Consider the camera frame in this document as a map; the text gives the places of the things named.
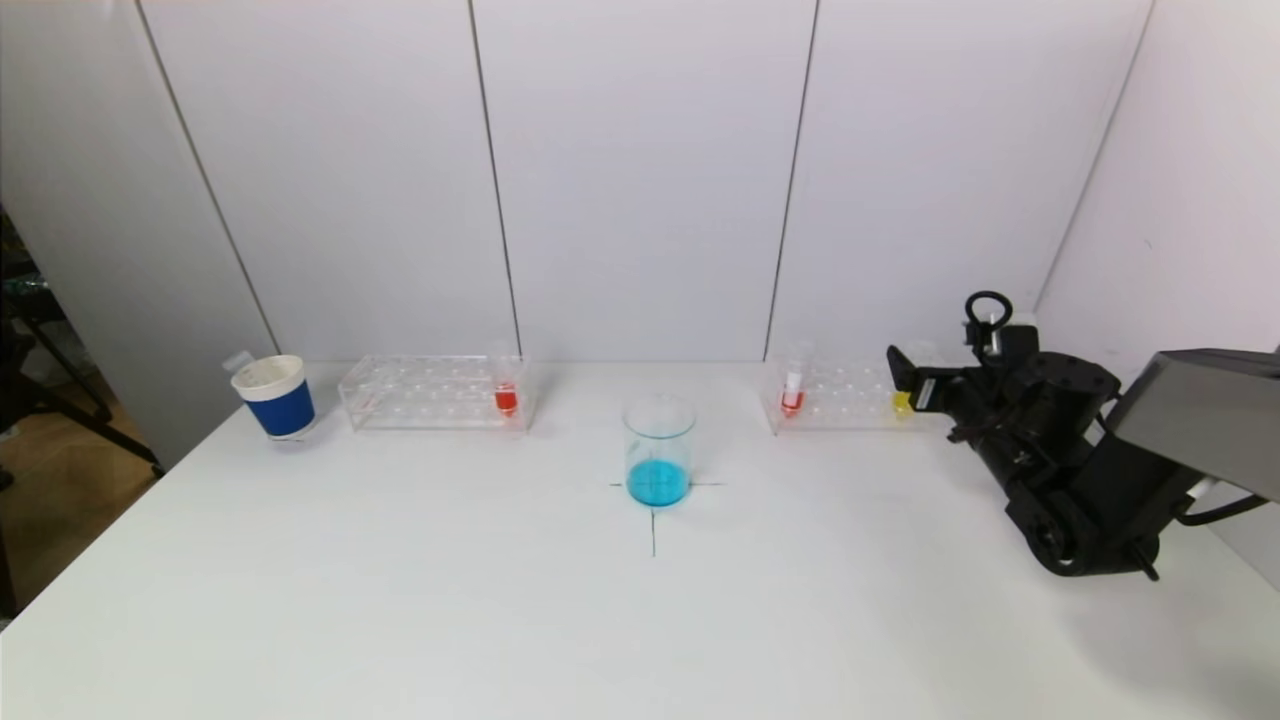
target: black chair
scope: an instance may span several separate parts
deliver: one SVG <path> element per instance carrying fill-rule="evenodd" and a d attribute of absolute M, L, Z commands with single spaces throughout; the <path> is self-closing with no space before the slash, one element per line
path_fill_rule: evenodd
<path fill-rule="evenodd" d="M 37 411 L 61 413 L 72 421 L 122 450 L 146 460 L 151 464 L 151 471 L 155 473 L 155 477 L 161 477 L 164 469 L 160 468 L 156 456 L 147 446 L 22 374 L 22 364 L 35 346 L 35 338 L 14 332 L 12 320 L 0 322 L 0 432 L 8 430 L 18 420 Z M 13 484 L 13 475 L 0 468 L 0 489 L 9 484 Z M 13 618 L 17 612 L 13 578 L 9 574 L 9 556 L 4 547 L 4 528 L 0 527 L 0 615 Z"/>
<path fill-rule="evenodd" d="M 26 252 L 6 251 L 3 273 L 5 281 L 17 281 L 23 275 L 36 275 L 38 277 L 40 269 L 36 268 L 36 263 L 31 260 Z M 47 287 L 36 286 L 29 288 L 27 292 L 17 291 L 12 283 L 4 283 L 4 314 L 8 318 L 17 318 L 22 320 L 22 324 L 27 327 L 31 334 L 54 356 L 54 360 L 61 365 L 63 370 L 70 375 L 76 384 L 81 386 L 88 395 L 90 400 L 95 405 L 93 416 L 104 423 L 111 421 L 111 409 L 108 406 L 106 400 L 93 389 L 93 386 L 88 384 L 84 375 L 72 364 L 70 360 L 63 355 L 61 350 L 49 340 L 41 325 L 45 323 L 54 323 L 59 320 L 67 320 L 67 313 L 63 313 L 63 306 L 58 304 L 58 299 L 54 297 L 54 292 Z"/>

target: test tube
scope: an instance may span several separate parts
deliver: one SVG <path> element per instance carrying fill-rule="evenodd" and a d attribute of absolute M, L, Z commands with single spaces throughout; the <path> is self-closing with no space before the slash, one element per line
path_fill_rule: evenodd
<path fill-rule="evenodd" d="M 516 379 L 520 375 L 518 355 L 495 354 L 489 356 L 489 374 L 493 377 L 493 401 L 503 418 L 515 418 L 520 410 Z"/>
<path fill-rule="evenodd" d="M 805 377 L 813 360 L 813 343 L 792 343 L 783 361 L 782 395 L 778 405 L 782 416 L 795 418 L 804 407 Z"/>

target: black ring handle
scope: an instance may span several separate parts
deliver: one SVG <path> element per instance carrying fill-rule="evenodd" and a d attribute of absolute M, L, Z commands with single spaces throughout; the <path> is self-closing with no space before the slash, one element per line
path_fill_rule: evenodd
<path fill-rule="evenodd" d="M 995 300 L 1005 310 L 1005 314 L 1001 315 L 998 320 L 991 323 L 991 329 L 1000 329 L 1014 318 L 1014 304 L 1010 302 L 1007 297 L 993 290 L 983 290 L 970 295 L 969 300 L 964 304 L 964 314 L 969 316 L 969 322 L 973 323 L 974 327 L 983 324 L 982 320 L 978 319 L 978 315 L 973 311 L 973 304 L 979 300 Z"/>

